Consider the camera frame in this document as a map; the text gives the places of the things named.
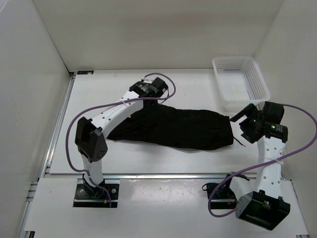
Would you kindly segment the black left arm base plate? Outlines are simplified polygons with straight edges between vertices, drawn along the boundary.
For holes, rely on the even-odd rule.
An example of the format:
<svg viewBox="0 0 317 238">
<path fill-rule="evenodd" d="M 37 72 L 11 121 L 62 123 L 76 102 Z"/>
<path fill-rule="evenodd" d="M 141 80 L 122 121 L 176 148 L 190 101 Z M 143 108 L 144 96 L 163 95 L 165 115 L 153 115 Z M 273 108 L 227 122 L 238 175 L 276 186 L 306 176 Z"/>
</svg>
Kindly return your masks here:
<svg viewBox="0 0 317 238">
<path fill-rule="evenodd" d="M 108 194 L 100 188 L 94 188 L 90 191 L 85 183 L 77 180 L 76 190 L 73 199 L 73 207 L 77 208 L 117 208 L 119 186 L 118 183 L 101 183 L 110 195 L 109 202 Z"/>
</svg>

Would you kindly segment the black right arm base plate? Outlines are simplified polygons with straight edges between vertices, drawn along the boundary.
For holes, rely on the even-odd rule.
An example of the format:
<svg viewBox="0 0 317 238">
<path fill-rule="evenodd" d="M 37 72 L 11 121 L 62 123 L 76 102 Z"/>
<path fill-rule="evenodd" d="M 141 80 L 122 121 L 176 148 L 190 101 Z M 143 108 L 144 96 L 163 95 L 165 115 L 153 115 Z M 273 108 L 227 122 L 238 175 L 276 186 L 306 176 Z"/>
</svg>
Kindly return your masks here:
<svg viewBox="0 0 317 238">
<path fill-rule="evenodd" d="M 217 183 L 208 182 L 202 186 L 202 190 L 207 193 L 208 198 L 212 191 L 217 186 Z M 211 209 L 224 210 L 224 209 L 235 209 L 237 204 L 236 196 L 233 191 L 227 185 L 222 185 L 218 191 L 215 192 L 211 200 Z"/>
</svg>

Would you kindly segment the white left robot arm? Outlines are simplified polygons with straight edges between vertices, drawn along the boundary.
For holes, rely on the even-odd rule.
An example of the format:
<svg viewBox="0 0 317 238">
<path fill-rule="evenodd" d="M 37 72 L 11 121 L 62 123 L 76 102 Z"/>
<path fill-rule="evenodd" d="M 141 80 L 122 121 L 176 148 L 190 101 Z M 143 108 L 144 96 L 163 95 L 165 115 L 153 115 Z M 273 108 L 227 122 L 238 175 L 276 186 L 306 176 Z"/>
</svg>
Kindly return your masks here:
<svg viewBox="0 0 317 238">
<path fill-rule="evenodd" d="M 159 98 L 167 90 L 168 85 L 159 77 L 151 83 L 138 81 L 121 97 L 119 100 L 121 104 L 111 106 L 90 119 L 85 117 L 79 119 L 75 144 L 83 159 L 84 189 L 92 198 L 106 195 L 101 159 L 108 150 L 107 136 L 133 113 L 157 103 L 157 100 L 140 100 L 140 98 Z"/>
</svg>

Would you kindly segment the black trousers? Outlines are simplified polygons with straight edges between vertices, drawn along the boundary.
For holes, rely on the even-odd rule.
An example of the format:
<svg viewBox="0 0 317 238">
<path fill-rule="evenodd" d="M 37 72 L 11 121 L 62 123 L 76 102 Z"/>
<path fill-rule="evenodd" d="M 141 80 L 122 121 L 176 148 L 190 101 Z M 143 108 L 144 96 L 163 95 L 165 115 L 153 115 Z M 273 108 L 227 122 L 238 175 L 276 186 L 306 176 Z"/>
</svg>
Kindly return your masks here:
<svg viewBox="0 0 317 238">
<path fill-rule="evenodd" d="M 194 150 L 216 150 L 234 142 L 228 116 L 166 105 L 153 105 L 135 112 L 120 123 L 108 139 Z"/>
</svg>

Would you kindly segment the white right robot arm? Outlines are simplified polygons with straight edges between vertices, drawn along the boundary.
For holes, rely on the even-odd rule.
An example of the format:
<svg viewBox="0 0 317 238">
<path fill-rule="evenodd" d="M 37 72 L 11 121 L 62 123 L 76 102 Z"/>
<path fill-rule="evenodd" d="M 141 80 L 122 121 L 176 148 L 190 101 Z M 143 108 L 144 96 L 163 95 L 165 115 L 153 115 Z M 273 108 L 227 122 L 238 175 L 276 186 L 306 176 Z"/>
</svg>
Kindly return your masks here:
<svg viewBox="0 0 317 238">
<path fill-rule="evenodd" d="M 288 128 L 281 125 L 284 107 L 265 102 L 261 110 L 249 104 L 231 118 L 239 123 L 242 137 L 251 144 L 257 143 L 258 164 L 256 181 L 251 184 L 244 176 L 234 176 L 222 187 L 228 198 L 236 197 L 235 215 L 238 219 L 272 231 L 290 213 L 290 204 L 282 198 L 281 167 L 278 160 L 283 155 L 288 140 Z"/>
</svg>

